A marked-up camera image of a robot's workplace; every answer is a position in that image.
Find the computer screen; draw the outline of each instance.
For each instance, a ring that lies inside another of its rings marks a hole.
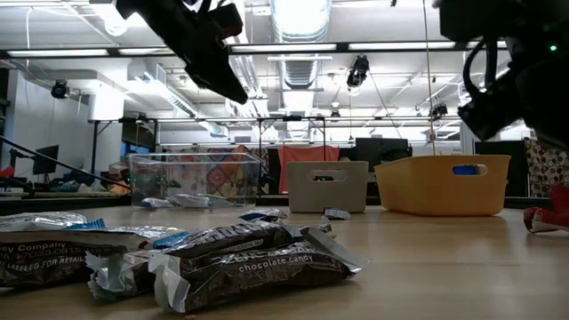
[[[40,148],[36,150],[36,152],[57,160],[57,155],[60,152],[60,146]],[[52,161],[47,161],[40,157],[34,157],[34,168],[32,169],[32,171],[34,174],[55,173],[56,167],[57,164]]]
[[[379,164],[409,156],[407,139],[356,138],[356,159],[367,161],[369,172]]]

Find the table surface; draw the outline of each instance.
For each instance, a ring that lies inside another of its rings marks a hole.
[[[109,226],[215,228],[241,212],[80,210]],[[291,214],[291,224],[320,216]],[[196,313],[197,319],[569,319],[569,235],[528,235],[520,211],[490,218],[422,218],[368,207],[334,221],[337,241],[372,260],[353,279],[293,292],[268,292]],[[0,292],[0,315],[46,319],[182,319],[147,294],[113,304],[86,284]]]

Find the ceiling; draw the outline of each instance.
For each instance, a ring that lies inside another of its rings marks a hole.
[[[438,12],[426,10],[427,23],[421,0],[399,0],[397,7],[389,7],[386,0],[333,0],[327,40],[330,42],[372,41],[446,41],[439,33]],[[250,43],[273,42],[271,17],[266,13],[268,0],[244,0],[244,31]],[[0,49],[48,49],[80,47],[133,47],[164,45],[161,39],[144,23],[132,25],[122,36],[110,36],[105,21],[94,15],[89,6],[2,7],[0,20]],[[392,116],[415,116],[429,113],[429,97],[437,92],[435,103],[444,102],[449,113],[455,114],[459,104],[459,85],[463,65],[462,52],[403,52],[369,53],[370,73],[361,86],[359,95],[350,98],[345,84],[347,71],[356,55],[335,53],[323,61],[319,69],[312,115],[329,116],[333,101],[340,103],[342,116],[385,116],[382,100]],[[168,85],[183,99],[192,102],[203,117],[232,116],[225,99],[207,90],[198,89],[184,80],[184,64],[177,58],[142,58],[147,66],[159,64],[167,72]],[[509,59],[500,52],[499,71]],[[125,109],[144,111],[158,116],[172,116],[172,106],[152,92],[129,85],[124,77],[115,77],[113,70],[128,65],[135,59],[65,59],[33,60],[43,69],[94,69],[123,85],[131,97]],[[268,111],[272,115],[284,113],[280,76],[277,64],[267,55],[254,55],[252,60],[260,79],[263,93],[268,96]],[[472,68],[476,83],[482,81],[485,59],[481,54]]]

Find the yellow basket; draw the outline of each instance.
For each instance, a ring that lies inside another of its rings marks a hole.
[[[374,167],[381,205],[423,216],[489,216],[504,207],[510,156],[414,156]],[[476,166],[476,175],[455,168]]]

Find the desk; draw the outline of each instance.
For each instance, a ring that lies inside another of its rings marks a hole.
[[[113,207],[81,212],[108,225],[214,228],[235,212],[143,212]],[[291,224],[318,215],[292,214]],[[368,207],[333,233],[373,261],[350,281],[269,293],[197,313],[197,319],[569,319],[569,236],[530,236],[520,211],[492,218],[420,218]],[[116,304],[92,298],[86,284],[0,293],[2,318],[182,319],[145,295]]]

